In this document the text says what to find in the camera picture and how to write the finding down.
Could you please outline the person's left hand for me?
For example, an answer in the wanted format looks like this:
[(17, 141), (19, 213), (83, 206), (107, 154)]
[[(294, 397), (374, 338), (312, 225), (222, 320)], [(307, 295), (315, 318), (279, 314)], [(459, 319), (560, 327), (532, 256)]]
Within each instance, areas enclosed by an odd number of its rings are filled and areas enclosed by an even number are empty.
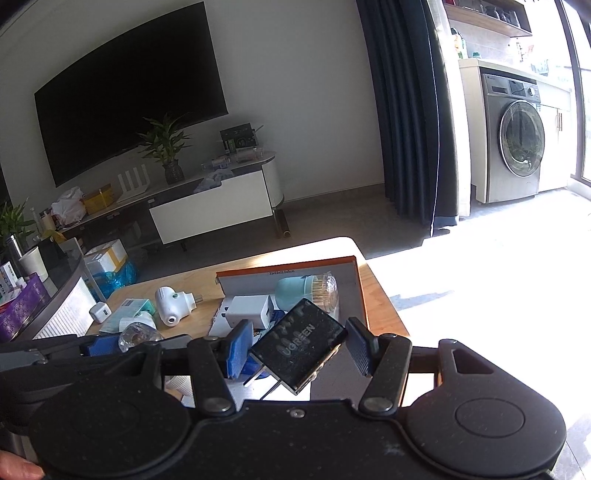
[(38, 465), (10, 452), (0, 451), (0, 478), (3, 480), (41, 480), (44, 471)]

